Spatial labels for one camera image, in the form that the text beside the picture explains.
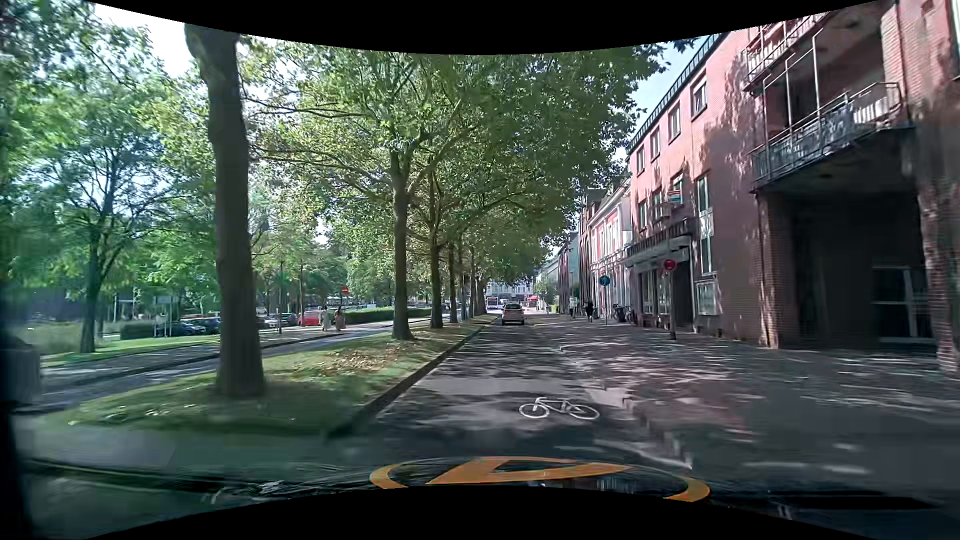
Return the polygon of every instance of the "bike lane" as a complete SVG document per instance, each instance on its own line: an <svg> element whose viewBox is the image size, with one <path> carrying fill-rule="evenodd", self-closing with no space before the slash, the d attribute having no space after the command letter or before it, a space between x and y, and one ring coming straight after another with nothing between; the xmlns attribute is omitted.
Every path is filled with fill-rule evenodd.
<svg viewBox="0 0 960 540"><path fill-rule="evenodd" d="M483 330L335 446L351 464L485 455L637 463L641 454L650 457L646 464L685 470L671 441L658 438L632 415L595 401L598 383L590 372L547 337L546 329L558 321L557 315L534 316L525 326ZM537 398L587 405L599 417L581 419L557 410L541 418L520 413Z"/></svg>

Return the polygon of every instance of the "road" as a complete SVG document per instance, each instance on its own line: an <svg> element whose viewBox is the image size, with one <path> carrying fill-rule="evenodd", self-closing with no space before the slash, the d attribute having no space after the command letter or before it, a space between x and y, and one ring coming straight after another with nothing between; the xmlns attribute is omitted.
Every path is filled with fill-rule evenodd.
<svg viewBox="0 0 960 540"><path fill-rule="evenodd" d="M935 358L771 351L694 334L671 341L661 331L562 315L529 323L484 329L344 438L128 432L107 441L91 432L85 458L275 479L435 457L574 458L691 476L728 497L879 494L873 506L834 499L784 510L868 537L932 540L960 530L960 381ZM599 417L522 415L537 398L588 405ZM97 445L108 448L93 452ZM70 457L62 446L57 452ZM903 500L932 509L894 503ZM142 519L121 514L110 523Z"/></svg>

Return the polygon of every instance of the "bicycle symbol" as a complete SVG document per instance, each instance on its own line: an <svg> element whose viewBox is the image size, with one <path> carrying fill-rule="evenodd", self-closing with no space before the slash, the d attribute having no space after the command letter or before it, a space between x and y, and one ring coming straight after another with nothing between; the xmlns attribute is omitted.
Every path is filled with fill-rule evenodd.
<svg viewBox="0 0 960 540"><path fill-rule="evenodd" d="M569 414L574 418L581 420L596 420L600 417L597 409L587 406L571 403L570 400L548 400L546 398L536 398L531 404L520 406L520 414L527 418L545 418L555 410L561 414Z"/></svg>

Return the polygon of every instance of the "red car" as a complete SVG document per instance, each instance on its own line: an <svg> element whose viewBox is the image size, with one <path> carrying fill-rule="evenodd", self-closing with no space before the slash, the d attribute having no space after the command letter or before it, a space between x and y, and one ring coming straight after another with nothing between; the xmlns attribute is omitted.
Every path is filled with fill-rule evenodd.
<svg viewBox="0 0 960 540"><path fill-rule="evenodd" d="M305 311L300 316L300 325L302 327L317 327L320 325L319 311Z"/></svg>

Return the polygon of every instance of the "shrub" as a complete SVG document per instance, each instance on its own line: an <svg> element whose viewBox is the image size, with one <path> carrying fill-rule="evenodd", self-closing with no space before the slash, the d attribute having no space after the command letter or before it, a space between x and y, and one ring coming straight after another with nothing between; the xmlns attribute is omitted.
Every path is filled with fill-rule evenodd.
<svg viewBox="0 0 960 540"><path fill-rule="evenodd" d="M120 339L141 339L154 337L153 322L127 323L120 328Z"/></svg>

